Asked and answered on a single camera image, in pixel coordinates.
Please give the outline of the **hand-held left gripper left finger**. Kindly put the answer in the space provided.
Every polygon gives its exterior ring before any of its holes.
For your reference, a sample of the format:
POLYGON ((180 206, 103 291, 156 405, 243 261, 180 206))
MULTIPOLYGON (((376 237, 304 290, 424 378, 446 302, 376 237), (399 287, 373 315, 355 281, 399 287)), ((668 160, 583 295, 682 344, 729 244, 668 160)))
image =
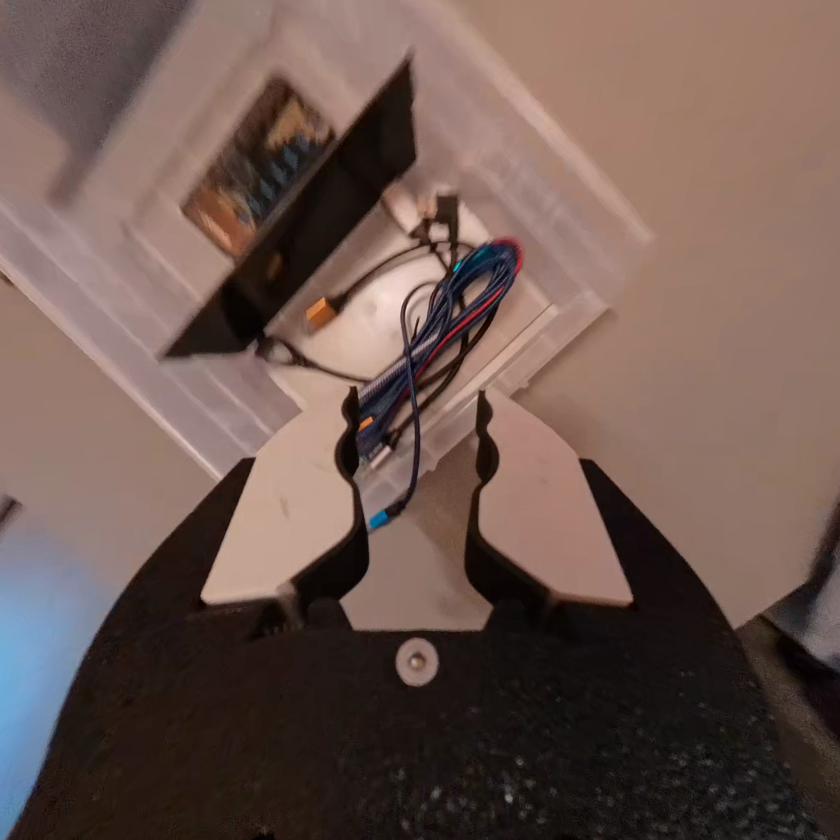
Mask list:
POLYGON ((259 450, 206 578, 207 606, 294 591, 302 607, 341 599, 368 571, 355 436, 356 388, 290 420, 259 450))

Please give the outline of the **clear plastic bin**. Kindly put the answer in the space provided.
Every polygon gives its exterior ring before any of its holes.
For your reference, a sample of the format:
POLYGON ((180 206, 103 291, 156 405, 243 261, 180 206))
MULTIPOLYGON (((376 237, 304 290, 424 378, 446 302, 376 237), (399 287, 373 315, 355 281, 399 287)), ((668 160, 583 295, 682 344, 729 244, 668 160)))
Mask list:
POLYGON ((621 293, 653 233, 447 2, 2 2, 2 270, 215 477, 324 387, 255 360, 159 362, 228 259, 176 208, 278 70, 350 123, 412 49, 415 194, 452 187, 479 233, 526 246, 524 327, 475 374, 513 393, 621 293))

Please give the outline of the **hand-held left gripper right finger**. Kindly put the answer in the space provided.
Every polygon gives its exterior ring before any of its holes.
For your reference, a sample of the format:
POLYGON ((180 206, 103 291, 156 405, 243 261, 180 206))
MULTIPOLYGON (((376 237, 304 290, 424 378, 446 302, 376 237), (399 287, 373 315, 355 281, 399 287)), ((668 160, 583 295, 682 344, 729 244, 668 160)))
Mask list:
POLYGON ((634 596, 578 455, 498 391, 480 392, 466 572, 489 603, 628 607, 634 596))

